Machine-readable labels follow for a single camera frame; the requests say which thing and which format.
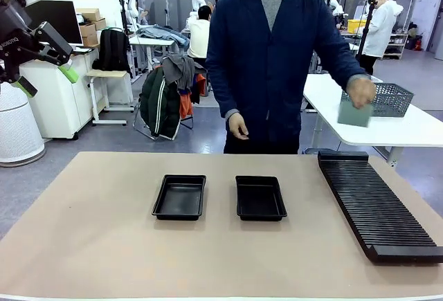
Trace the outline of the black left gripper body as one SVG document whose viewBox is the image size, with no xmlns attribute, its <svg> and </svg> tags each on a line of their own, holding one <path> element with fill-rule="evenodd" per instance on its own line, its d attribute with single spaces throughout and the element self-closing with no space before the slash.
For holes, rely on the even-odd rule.
<svg viewBox="0 0 443 301">
<path fill-rule="evenodd" d="M 16 82 L 19 66 L 37 56 L 38 41 L 29 24 L 31 19 L 18 1 L 1 2 L 1 82 Z"/>
</svg>

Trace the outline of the person's left hand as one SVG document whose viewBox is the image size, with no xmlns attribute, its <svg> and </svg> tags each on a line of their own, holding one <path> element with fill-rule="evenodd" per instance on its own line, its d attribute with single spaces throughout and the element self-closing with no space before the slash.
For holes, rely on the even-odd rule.
<svg viewBox="0 0 443 301">
<path fill-rule="evenodd" d="M 376 96 L 374 83 L 366 77 L 356 77 L 350 80 L 346 88 L 347 94 L 355 108 L 361 109 L 370 104 Z"/>
</svg>

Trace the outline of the person's right hand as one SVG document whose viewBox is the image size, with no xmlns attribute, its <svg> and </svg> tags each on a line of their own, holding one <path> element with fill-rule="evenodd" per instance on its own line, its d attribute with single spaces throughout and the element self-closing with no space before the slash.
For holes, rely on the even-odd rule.
<svg viewBox="0 0 443 301">
<path fill-rule="evenodd" d="M 239 112 L 233 113 L 228 118 L 228 126 L 234 137 L 240 140 L 248 140 L 248 129 L 246 128 L 244 119 Z"/>
</svg>

